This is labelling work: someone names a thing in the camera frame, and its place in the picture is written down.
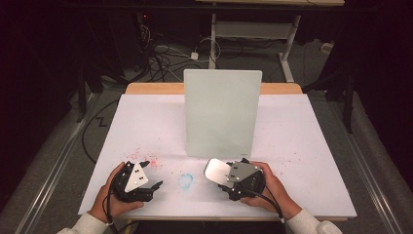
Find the right hand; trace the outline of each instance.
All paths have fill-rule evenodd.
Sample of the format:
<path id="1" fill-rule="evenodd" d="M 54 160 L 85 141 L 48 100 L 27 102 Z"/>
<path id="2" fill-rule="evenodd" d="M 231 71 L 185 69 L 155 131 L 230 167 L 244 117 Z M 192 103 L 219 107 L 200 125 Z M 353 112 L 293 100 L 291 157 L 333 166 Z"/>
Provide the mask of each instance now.
<path id="1" fill-rule="evenodd" d="M 274 199 L 271 194 L 274 195 L 274 198 L 277 200 L 277 202 L 280 205 L 282 214 L 285 219 L 290 219 L 301 212 L 302 209 L 289 197 L 284 186 L 282 185 L 282 182 L 273 174 L 268 164 L 261 163 L 261 162 L 249 162 L 249 163 L 251 165 L 261 168 L 264 174 L 264 177 L 266 179 L 266 184 L 267 184 L 267 187 L 262 192 L 262 195 L 268 197 L 269 199 L 273 201 Z M 252 206 L 252 207 L 264 208 L 268 212 L 272 212 L 272 213 L 277 212 L 276 209 L 269 202 L 259 197 L 255 197 L 255 198 L 244 197 L 241 199 L 241 202 L 249 206 Z"/>

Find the left hand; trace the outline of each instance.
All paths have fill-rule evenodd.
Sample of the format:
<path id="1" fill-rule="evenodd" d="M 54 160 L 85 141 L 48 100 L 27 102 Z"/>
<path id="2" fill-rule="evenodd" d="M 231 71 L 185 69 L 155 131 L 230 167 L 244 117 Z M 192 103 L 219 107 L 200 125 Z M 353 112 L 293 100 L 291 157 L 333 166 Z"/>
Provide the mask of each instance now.
<path id="1" fill-rule="evenodd" d="M 112 171 L 109 178 L 106 180 L 106 183 L 100 188 L 99 192 L 97 193 L 96 199 L 94 200 L 94 206 L 89 211 L 90 215 L 96 217 L 104 223 L 107 223 L 107 217 L 104 213 L 103 207 L 106 209 L 107 199 L 105 200 L 105 198 L 107 197 L 110 183 L 112 182 L 113 177 L 115 177 L 115 174 L 119 172 L 124 167 L 124 165 L 125 163 L 122 162 L 118 167 L 116 167 L 115 170 Z M 114 194 L 112 194 L 110 197 L 110 213 L 113 219 L 117 218 L 119 215 L 125 212 L 142 208 L 143 205 L 143 202 L 125 203 L 119 201 Z"/>

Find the gray floor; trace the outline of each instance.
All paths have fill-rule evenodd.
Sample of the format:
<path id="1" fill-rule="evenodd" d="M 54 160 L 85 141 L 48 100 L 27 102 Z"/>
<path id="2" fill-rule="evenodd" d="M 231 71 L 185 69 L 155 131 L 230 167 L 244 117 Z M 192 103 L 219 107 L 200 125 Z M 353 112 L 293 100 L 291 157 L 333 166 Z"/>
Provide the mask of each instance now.
<path id="1" fill-rule="evenodd" d="M 219 67 L 259 69 L 263 71 L 263 81 L 284 82 L 276 57 L 276 54 L 283 50 L 284 43 L 276 41 L 269 45 L 259 42 L 255 45 L 258 48 L 244 46 L 244 52 L 240 54 L 239 45 L 223 43 L 222 53 L 218 59 Z M 327 56 L 319 51 L 320 46 L 319 41 L 293 46 L 288 63 L 296 83 L 300 86 L 307 85 L 319 77 L 327 60 Z M 169 50 L 169 53 L 174 54 L 190 55 L 193 51 L 180 45 L 171 47 L 174 50 Z M 179 57 L 169 58 L 174 63 L 185 60 Z M 192 63 L 207 68 L 205 62 Z M 179 65 L 171 66 L 169 71 L 178 67 Z M 132 68 L 127 69 L 128 77 L 132 77 L 134 73 Z M 146 76 L 141 81 L 149 79 L 150 77 Z M 182 68 L 166 75 L 167 81 L 179 82 L 181 79 Z M 73 99 L 73 110 L 50 134 L 1 213 L 0 233 L 56 233 L 63 227 L 72 226 L 79 218 L 77 212 L 94 169 L 94 164 L 88 159 L 82 147 L 82 131 L 98 111 L 119 98 L 125 90 L 106 80 L 103 79 L 105 89 L 101 95 L 89 95 L 86 120 L 80 124 L 76 123 L 78 110 L 76 98 Z M 335 222 L 337 226 L 344 233 L 411 232 L 412 193 L 378 139 L 357 95 L 354 101 L 352 135 L 348 135 L 341 124 L 340 102 L 326 102 L 323 92 L 311 92 L 309 98 L 357 210 L 356 218 Z M 103 117 L 102 122 L 92 120 L 85 131 L 86 148 L 95 159 L 104 143 L 115 111 L 116 104 L 109 105 L 97 115 Z M 176 232 L 165 230 L 163 233 Z"/>

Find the gray carpet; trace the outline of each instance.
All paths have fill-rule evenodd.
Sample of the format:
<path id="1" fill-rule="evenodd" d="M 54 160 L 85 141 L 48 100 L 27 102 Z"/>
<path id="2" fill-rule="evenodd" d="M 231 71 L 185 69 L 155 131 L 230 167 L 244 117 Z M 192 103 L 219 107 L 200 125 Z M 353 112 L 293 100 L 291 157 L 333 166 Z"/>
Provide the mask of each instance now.
<path id="1" fill-rule="evenodd" d="M 320 45 L 321 42 L 315 41 L 304 46 L 293 46 L 288 61 L 294 79 L 301 86 L 317 80 L 327 59 L 326 55 L 319 52 Z M 173 47 L 179 50 L 179 53 L 182 52 L 186 55 L 189 55 L 192 51 L 179 45 Z M 240 51 L 229 51 L 227 49 L 227 52 L 222 53 L 221 58 L 218 59 L 218 64 L 220 68 L 224 69 L 261 69 L 263 70 L 264 81 L 284 82 L 278 59 L 275 56 L 277 52 L 282 51 L 282 47 L 283 42 L 277 41 L 269 48 L 258 48 L 242 54 L 240 54 Z M 170 57 L 170 59 L 173 62 L 180 62 L 184 58 Z M 202 68 L 207 67 L 205 63 L 197 64 Z M 182 79 L 182 69 L 174 70 L 174 75 L 168 73 L 166 80 L 178 82 L 179 79 Z M 135 71 L 129 69 L 127 73 L 128 76 L 133 76 Z M 94 164 L 87 157 L 82 146 L 82 134 L 73 139 L 72 147 L 67 146 L 67 141 L 76 129 L 85 127 L 98 111 L 102 110 L 111 101 L 118 99 L 125 90 L 125 88 L 112 82 L 107 83 L 106 80 L 103 79 L 106 83 L 104 92 L 101 95 L 91 96 L 89 111 L 86 116 L 87 120 L 77 124 L 78 111 L 74 107 L 66 118 L 56 126 L 44 143 L 12 199 L 1 213 L 0 233 L 16 232 L 24 215 L 30 210 L 30 205 L 34 202 L 33 199 L 44 183 L 49 181 L 48 176 L 56 166 L 62 167 L 63 170 L 61 175 L 56 177 L 56 186 L 52 186 L 52 191 L 49 193 L 51 196 L 46 197 L 43 203 L 45 206 L 34 208 L 39 213 L 39 219 L 29 217 L 28 220 L 34 221 L 31 229 L 22 230 L 20 233 L 56 233 L 63 227 L 71 227 L 79 218 L 77 212 L 94 170 Z M 142 79 L 142 81 L 145 80 L 150 80 L 150 77 L 146 76 Z M 337 118 L 340 114 L 337 113 L 337 109 L 341 109 L 341 103 L 326 102 L 323 92 L 311 92 L 309 97 L 322 132 L 357 210 L 356 218 L 335 222 L 335 224 L 344 233 L 408 233 L 413 230 L 412 193 L 378 139 L 357 96 L 355 96 L 353 115 L 354 133 L 351 136 L 343 130 L 342 124 Z M 73 106 L 77 105 L 75 99 L 73 100 Z M 95 160 L 104 143 L 115 110 L 116 103 L 102 110 L 96 116 L 102 118 L 92 119 L 85 132 L 86 148 Z M 353 139 L 357 143 L 358 153 L 361 153 L 363 159 L 367 162 L 370 170 L 367 178 L 369 175 L 373 176 L 376 185 L 380 188 L 381 195 L 386 198 L 385 201 L 392 213 L 391 215 L 385 215 L 394 218 L 390 218 L 390 223 L 387 222 L 389 219 L 383 216 L 383 213 L 378 212 L 377 201 L 380 201 L 380 199 L 376 199 L 374 194 L 377 193 L 369 188 L 368 182 L 371 180 L 365 179 L 366 175 L 363 174 L 363 170 L 357 163 L 355 147 L 351 145 L 349 138 L 350 141 Z M 62 152 L 67 152 L 67 158 L 59 161 Z M 176 232 L 165 230 L 163 233 Z"/>

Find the white sleeve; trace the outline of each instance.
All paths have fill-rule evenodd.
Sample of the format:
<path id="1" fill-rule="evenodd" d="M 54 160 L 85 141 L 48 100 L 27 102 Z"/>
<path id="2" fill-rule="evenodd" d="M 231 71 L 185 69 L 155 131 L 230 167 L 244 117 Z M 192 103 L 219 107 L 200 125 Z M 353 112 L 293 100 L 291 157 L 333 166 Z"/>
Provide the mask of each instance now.
<path id="1" fill-rule="evenodd" d="M 295 234 L 342 234 L 332 222 L 319 222 L 305 209 L 286 223 Z"/>
<path id="2" fill-rule="evenodd" d="M 64 228 L 57 234 L 101 234 L 106 227 L 105 223 L 94 216 L 83 214 L 71 229 Z"/>

